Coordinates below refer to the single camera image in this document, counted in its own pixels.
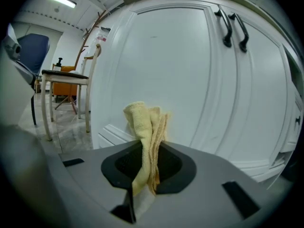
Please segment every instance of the black cabinet handle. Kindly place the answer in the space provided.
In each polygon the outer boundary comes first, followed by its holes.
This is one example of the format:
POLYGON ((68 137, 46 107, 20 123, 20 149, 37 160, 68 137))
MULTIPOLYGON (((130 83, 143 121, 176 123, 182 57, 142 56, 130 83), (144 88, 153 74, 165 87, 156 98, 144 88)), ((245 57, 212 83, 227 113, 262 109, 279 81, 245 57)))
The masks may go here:
POLYGON ((232 27, 231 27, 230 21, 228 20, 226 13, 222 9, 219 9, 214 14, 216 16, 222 16, 223 17, 223 20, 224 20, 225 25, 227 27, 227 35, 225 35, 223 37, 223 42, 224 42, 224 45, 226 47, 230 48, 231 47, 231 35, 232 35, 232 27))
POLYGON ((234 13, 232 15, 228 15, 229 18, 231 18, 232 20, 234 20, 235 18, 237 18, 238 22, 239 22, 239 25, 241 26, 242 28, 242 31, 245 35, 245 38, 239 43, 239 48, 243 51, 243 52, 247 52, 247 48, 246 48, 246 43, 248 42, 249 40, 249 35, 248 35, 248 32, 247 32, 247 29, 242 21, 242 19, 239 17, 238 14, 234 13))
POLYGON ((301 116, 299 116, 298 118, 295 119, 295 123, 298 123, 300 126, 300 121, 301 121, 301 116))

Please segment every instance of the black bottle pump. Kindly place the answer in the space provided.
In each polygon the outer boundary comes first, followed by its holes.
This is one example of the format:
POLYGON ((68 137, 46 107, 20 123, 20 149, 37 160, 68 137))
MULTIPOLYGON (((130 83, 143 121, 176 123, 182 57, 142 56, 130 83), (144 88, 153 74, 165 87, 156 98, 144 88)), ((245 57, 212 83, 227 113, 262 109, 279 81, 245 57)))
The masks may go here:
POLYGON ((56 63, 56 66, 57 66, 57 67, 61 67, 61 63, 60 63, 61 60, 62 60, 62 57, 60 57, 60 58, 59 58, 59 61, 56 63))

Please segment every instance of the white cabinet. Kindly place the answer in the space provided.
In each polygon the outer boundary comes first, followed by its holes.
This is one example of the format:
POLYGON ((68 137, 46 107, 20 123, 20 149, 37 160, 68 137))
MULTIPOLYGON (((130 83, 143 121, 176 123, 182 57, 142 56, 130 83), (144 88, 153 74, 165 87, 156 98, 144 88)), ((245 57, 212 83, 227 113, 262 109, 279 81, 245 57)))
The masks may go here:
POLYGON ((205 1, 143 0, 124 8, 94 73, 93 145, 133 140, 123 109, 144 101, 171 112, 169 141, 221 156, 262 181, 291 156, 278 159, 280 151, 291 151, 287 142, 297 142, 302 100, 294 97, 275 29, 246 9, 205 1), (243 21, 246 52, 237 19, 228 19, 232 46, 224 45, 228 30, 215 15, 219 8, 243 21))

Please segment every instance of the blue chair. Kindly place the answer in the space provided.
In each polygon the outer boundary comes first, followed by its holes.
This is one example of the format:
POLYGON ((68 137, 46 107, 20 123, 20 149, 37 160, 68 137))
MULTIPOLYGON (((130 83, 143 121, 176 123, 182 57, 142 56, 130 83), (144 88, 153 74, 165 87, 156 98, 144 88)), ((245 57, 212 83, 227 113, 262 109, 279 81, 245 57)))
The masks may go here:
MULTIPOLYGON (((21 51, 17 62, 33 75, 30 85, 34 89, 36 77, 49 50, 49 38, 38 34, 28 34, 18 38, 18 43, 21 45, 21 51)), ((31 98, 31 108, 34 125, 36 125, 34 97, 31 98)))

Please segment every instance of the yellow cloth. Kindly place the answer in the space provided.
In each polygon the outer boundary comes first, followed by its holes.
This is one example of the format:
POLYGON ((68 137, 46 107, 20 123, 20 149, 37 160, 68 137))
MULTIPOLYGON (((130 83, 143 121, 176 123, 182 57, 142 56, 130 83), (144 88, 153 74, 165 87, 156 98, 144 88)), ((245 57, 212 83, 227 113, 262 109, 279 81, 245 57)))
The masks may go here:
POLYGON ((134 136, 142 142, 142 167, 132 183, 133 195, 138 194, 148 184, 155 194, 160 183, 157 168, 158 149, 166 140, 169 114, 161 114, 159 107, 148 109, 144 102, 134 102, 123 110, 134 136))

